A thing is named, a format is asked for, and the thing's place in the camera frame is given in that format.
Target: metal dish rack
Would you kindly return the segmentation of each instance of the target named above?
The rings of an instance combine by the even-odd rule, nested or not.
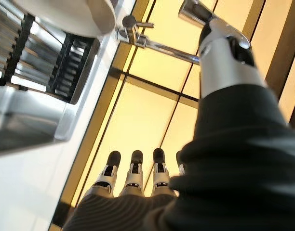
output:
[[[94,38],[61,31],[0,0],[0,86],[34,90],[75,104]]]

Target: glass panel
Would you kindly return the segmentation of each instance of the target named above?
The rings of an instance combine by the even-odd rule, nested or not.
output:
[[[188,76],[187,82],[183,89],[183,93],[198,99],[200,97],[200,71],[201,67],[199,65],[193,65]]]
[[[205,0],[213,7],[215,0]],[[183,0],[156,1],[150,22],[155,28],[146,29],[145,34],[153,41],[195,54],[201,29],[178,17]],[[189,71],[190,63],[153,51],[137,50],[130,73],[180,92]]]
[[[279,100],[279,107],[286,121],[289,122],[295,107],[295,58]]]
[[[123,189],[134,150],[141,150],[144,154],[145,184],[153,165],[153,150],[161,143],[175,104],[174,100],[126,82],[81,197],[95,182],[113,150],[121,153],[114,196]]]
[[[215,14],[242,31],[254,0],[219,0]]]
[[[265,78],[281,36],[292,0],[267,0],[258,22],[252,47],[256,64]]]
[[[98,147],[98,145],[99,145],[100,139],[101,139],[101,137],[102,137],[102,135],[103,135],[103,133],[104,133],[104,131],[105,131],[106,124],[107,124],[107,122],[108,122],[108,120],[109,120],[109,117],[110,117],[111,111],[112,111],[112,109],[113,109],[114,103],[115,103],[115,101],[116,101],[116,99],[117,99],[117,96],[118,96],[118,94],[119,94],[119,91],[120,91],[120,89],[121,89],[121,86],[122,86],[122,79],[119,79],[119,81],[118,81],[118,83],[117,83],[117,86],[116,86],[116,88],[115,88],[115,91],[114,91],[114,93],[113,93],[112,99],[111,99],[111,101],[110,101],[110,104],[109,104],[109,106],[108,106],[107,112],[106,112],[106,114],[105,114],[104,120],[103,120],[103,122],[102,122],[102,124],[101,124],[101,127],[100,127],[100,129],[99,129],[99,132],[98,132],[98,134],[97,134],[97,136],[96,136],[96,139],[95,139],[95,142],[94,142],[93,148],[92,148],[92,150],[91,150],[91,153],[90,153],[90,155],[89,155],[89,158],[88,158],[88,160],[87,160],[87,162],[86,162],[86,165],[85,165],[85,167],[84,167],[84,170],[83,170],[83,173],[82,173],[82,175],[81,175],[80,181],[79,181],[79,183],[78,183],[77,189],[76,189],[76,191],[75,191],[74,197],[73,197],[73,199],[72,199],[71,205],[72,205],[73,207],[76,207],[76,203],[77,203],[77,200],[78,200],[78,198],[79,198],[79,196],[80,196],[81,189],[83,188],[84,181],[85,181],[85,179],[86,179],[86,177],[87,177],[87,175],[88,175],[88,171],[89,171],[90,166],[91,166],[91,164],[92,164],[92,161],[93,161],[93,158],[94,158],[94,154],[95,154],[96,149],[97,149],[97,147]]]
[[[183,103],[178,103],[172,121],[169,125],[165,139],[161,148],[165,152],[166,166],[170,177],[178,176],[179,169],[176,162],[176,153],[180,151],[185,144],[192,141],[198,109]],[[153,189],[153,173],[151,173],[145,196],[150,196]]]

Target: faucet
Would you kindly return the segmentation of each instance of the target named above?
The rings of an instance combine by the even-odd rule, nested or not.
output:
[[[200,57],[151,41],[148,36],[138,32],[138,27],[154,28],[153,23],[137,22],[134,16],[129,15],[123,18],[122,24],[124,28],[117,31],[117,39],[119,41],[141,48],[150,48],[175,58],[199,65]]]
[[[210,34],[211,30],[213,31],[213,33],[208,36],[209,38],[205,39],[203,46],[201,44],[202,41],[199,41],[200,50],[204,50],[203,47],[206,47],[209,42],[217,38],[234,38],[239,45],[238,47],[243,49],[249,49],[251,47],[248,39],[240,31],[220,19],[199,0],[184,0],[178,16],[202,28],[207,24],[208,26],[203,29],[203,31],[205,31],[203,36],[201,34],[202,40]],[[124,17],[122,24],[124,28],[120,28],[117,31],[117,39],[119,41],[141,48],[150,48],[175,58],[200,65],[201,57],[151,41],[148,36],[138,32],[138,27],[154,28],[153,23],[137,22],[134,16],[129,15]]]

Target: faucet spout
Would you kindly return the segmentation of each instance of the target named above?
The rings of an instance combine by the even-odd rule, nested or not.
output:
[[[146,47],[153,49],[155,51],[159,51],[161,53],[173,56],[175,58],[200,65],[200,57],[196,55],[189,54],[189,53],[165,46],[163,44],[153,42],[151,40],[147,40]]]
[[[178,16],[196,26],[204,27],[217,16],[199,0],[184,0]]]

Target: black fabric sleeve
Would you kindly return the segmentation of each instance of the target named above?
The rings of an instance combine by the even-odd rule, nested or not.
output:
[[[179,198],[144,230],[295,231],[295,131],[270,90],[237,85],[200,100],[181,159],[186,174],[170,181]]]

